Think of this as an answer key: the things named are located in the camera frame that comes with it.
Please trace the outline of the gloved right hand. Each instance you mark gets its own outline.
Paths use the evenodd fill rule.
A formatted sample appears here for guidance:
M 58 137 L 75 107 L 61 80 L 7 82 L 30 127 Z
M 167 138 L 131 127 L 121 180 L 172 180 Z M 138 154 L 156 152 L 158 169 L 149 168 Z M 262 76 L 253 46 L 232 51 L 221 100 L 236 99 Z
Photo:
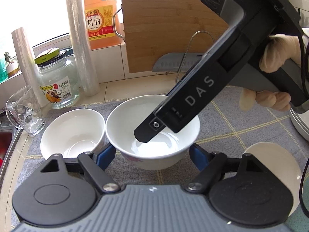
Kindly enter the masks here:
M 260 70 L 269 78 L 274 78 L 277 74 L 282 75 L 284 64 L 288 60 L 293 61 L 299 68 L 302 66 L 301 47 L 297 36 L 276 34 L 270 36 L 269 40 L 259 61 Z M 286 112 L 291 109 L 291 96 L 286 89 L 253 91 L 243 88 L 239 99 L 240 109 L 248 111 L 255 103 L 275 111 Z

